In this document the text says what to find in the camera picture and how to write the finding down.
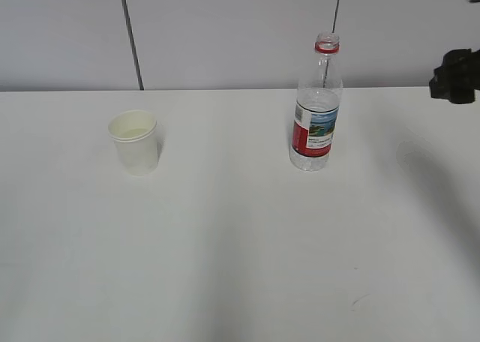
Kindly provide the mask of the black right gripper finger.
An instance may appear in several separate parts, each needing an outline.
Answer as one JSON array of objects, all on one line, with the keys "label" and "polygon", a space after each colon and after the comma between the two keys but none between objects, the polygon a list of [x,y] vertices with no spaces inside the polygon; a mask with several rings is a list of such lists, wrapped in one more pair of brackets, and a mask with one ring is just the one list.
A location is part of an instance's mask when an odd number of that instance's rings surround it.
[{"label": "black right gripper finger", "polygon": [[477,50],[453,49],[443,56],[442,64],[433,70],[429,82],[433,99],[451,104],[471,104],[479,90],[479,54]]}]

